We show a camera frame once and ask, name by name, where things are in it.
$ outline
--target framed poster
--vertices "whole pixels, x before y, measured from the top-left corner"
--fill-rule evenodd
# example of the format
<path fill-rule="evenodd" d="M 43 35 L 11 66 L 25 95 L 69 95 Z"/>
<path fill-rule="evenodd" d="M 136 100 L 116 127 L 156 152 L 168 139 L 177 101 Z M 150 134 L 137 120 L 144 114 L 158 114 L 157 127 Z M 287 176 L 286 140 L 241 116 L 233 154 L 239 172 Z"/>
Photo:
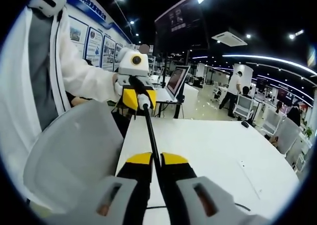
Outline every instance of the framed poster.
<path fill-rule="evenodd" d="M 123 48 L 123 45 L 120 43 L 116 43 L 115 44 L 115 54 L 114 54 L 114 65 L 113 65 L 113 71 L 116 71 L 119 67 L 119 63 L 118 63 L 118 54 L 119 51 L 121 51 L 121 49 Z"/>
<path fill-rule="evenodd" d="M 89 59 L 96 67 L 101 64 L 101 52 L 103 44 L 103 35 L 93 27 L 89 28 L 87 37 L 87 47 L 85 51 L 85 58 Z"/>
<path fill-rule="evenodd" d="M 81 57 L 84 57 L 88 25 L 70 16 L 70 39 L 76 45 Z"/>
<path fill-rule="evenodd" d="M 102 60 L 102 68 L 104 70 L 113 71 L 114 51 L 115 41 L 109 38 L 108 36 L 104 36 Z"/>

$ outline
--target blue banner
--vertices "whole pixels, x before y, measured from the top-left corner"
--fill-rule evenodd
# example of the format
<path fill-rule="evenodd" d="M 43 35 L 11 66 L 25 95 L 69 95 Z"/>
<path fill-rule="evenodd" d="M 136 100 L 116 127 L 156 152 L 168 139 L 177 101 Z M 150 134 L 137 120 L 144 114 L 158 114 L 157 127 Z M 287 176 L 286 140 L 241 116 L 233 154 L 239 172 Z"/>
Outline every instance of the blue banner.
<path fill-rule="evenodd" d="M 124 34 L 124 32 L 119 28 L 119 26 L 114 23 L 107 23 L 106 13 L 99 9 L 91 0 L 67 0 L 67 3 L 71 6 L 84 12 L 88 17 L 93 19 L 95 22 L 102 25 L 107 30 L 114 29 L 123 39 L 128 43 L 132 43 L 130 39 Z"/>

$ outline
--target laptop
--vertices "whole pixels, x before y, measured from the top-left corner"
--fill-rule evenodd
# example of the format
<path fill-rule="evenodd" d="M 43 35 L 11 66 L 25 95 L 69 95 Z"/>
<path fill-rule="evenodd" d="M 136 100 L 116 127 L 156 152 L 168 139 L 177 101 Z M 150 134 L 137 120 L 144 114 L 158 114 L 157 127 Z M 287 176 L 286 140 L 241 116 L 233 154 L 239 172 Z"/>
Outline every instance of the laptop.
<path fill-rule="evenodd" d="M 156 88 L 156 98 L 159 103 L 176 103 L 176 96 L 182 84 L 185 81 L 186 75 L 190 66 L 177 66 L 165 88 Z"/>

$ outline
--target dark pants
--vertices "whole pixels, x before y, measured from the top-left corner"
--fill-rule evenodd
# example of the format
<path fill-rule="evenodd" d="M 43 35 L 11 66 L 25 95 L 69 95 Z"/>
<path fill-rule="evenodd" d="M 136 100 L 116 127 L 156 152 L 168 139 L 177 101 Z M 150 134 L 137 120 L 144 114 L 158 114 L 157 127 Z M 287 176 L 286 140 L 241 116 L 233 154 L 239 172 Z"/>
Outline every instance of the dark pants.
<path fill-rule="evenodd" d="M 228 100 L 230 100 L 228 115 L 233 115 L 234 103 L 237 100 L 237 96 L 234 94 L 231 94 L 230 92 L 227 92 L 226 96 L 224 97 L 224 99 L 222 100 L 219 106 L 219 109 L 222 109 L 223 106 L 228 102 Z"/>

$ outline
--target hand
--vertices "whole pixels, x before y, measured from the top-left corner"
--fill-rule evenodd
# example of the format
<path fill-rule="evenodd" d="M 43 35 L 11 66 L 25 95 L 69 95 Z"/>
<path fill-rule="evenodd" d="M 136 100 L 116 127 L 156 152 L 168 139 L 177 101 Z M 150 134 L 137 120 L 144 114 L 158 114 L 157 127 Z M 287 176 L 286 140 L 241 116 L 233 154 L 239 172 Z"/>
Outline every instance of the hand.
<path fill-rule="evenodd" d="M 117 79 L 118 79 L 118 73 L 115 73 L 115 74 L 112 76 L 113 86 L 114 86 L 115 82 L 117 81 Z"/>

